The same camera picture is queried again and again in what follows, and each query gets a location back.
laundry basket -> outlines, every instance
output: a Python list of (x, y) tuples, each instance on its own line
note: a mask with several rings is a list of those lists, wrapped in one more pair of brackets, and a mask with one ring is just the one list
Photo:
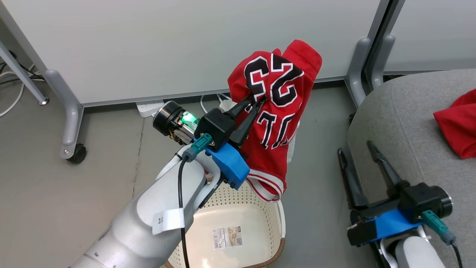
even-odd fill
[[(261, 268), (281, 255), (286, 224), (281, 201), (265, 203), (244, 183), (222, 184), (194, 215), (186, 234), (190, 268)], [(180, 243), (165, 264), (184, 268)]]

white tag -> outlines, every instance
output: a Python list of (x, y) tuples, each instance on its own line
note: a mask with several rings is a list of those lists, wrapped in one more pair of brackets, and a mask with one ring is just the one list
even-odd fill
[(163, 231), (175, 230), (185, 227), (183, 208), (156, 213), (152, 219), (152, 234), (160, 234)]
[(240, 226), (217, 228), (212, 230), (213, 249), (237, 247), (243, 245)]

gray upholstered ottoman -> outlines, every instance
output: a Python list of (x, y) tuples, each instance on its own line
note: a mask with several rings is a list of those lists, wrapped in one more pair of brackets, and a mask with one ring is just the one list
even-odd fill
[[(445, 189), (453, 214), (445, 221), (456, 234), (465, 267), (476, 267), (476, 159), (461, 160), (446, 143), (433, 112), (476, 88), (476, 70), (408, 75), (374, 90), (359, 107), (349, 128), (348, 143), (357, 173), (370, 202), (386, 198), (386, 186), (372, 161), (372, 140), (403, 179)], [(451, 247), (428, 232), (447, 268), (457, 268)]]

green light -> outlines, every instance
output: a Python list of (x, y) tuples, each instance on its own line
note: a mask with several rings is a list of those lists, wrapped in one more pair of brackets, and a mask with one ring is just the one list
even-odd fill
[(197, 129), (198, 119), (193, 114), (184, 112), (181, 121), (194, 131)]

floor crack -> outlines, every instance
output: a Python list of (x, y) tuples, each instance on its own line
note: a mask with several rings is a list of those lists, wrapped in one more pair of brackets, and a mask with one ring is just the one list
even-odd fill
[(139, 150), (137, 152), (137, 162), (136, 162), (136, 170), (134, 171), (134, 179), (132, 180), (132, 198), (134, 198), (134, 194), (136, 192), (136, 182), (137, 177), (139, 176), (139, 167), (140, 167), (140, 150), (142, 148), (142, 137), (144, 136), (144, 125), (146, 119), (142, 119), (142, 130), (140, 131), (140, 140), (139, 140)]

